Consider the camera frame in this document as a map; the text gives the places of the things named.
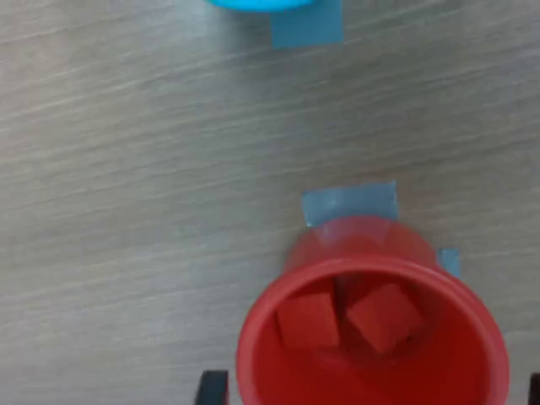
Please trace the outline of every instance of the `tape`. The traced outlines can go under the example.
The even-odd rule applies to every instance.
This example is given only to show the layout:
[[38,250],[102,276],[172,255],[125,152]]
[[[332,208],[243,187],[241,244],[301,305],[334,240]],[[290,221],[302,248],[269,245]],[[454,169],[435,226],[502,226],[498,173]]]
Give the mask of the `tape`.
[[453,247],[442,247],[437,249],[437,262],[445,268],[452,276],[461,277],[461,263],[459,251]]
[[343,42],[342,13],[342,0],[315,0],[301,8],[273,13],[273,46],[294,48]]
[[310,227],[352,215],[397,219],[396,182],[305,192],[302,209]]

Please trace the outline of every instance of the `red block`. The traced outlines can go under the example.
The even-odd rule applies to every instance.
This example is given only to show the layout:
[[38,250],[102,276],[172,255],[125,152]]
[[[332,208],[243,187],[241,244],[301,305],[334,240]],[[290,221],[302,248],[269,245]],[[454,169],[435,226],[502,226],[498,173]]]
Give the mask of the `red block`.
[[347,309],[347,318],[380,354],[417,333],[424,319],[396,284],[369,292]]
[[278,308],[281,337],[287,348],[313,349],[339,345],[331,293],[301,295]]

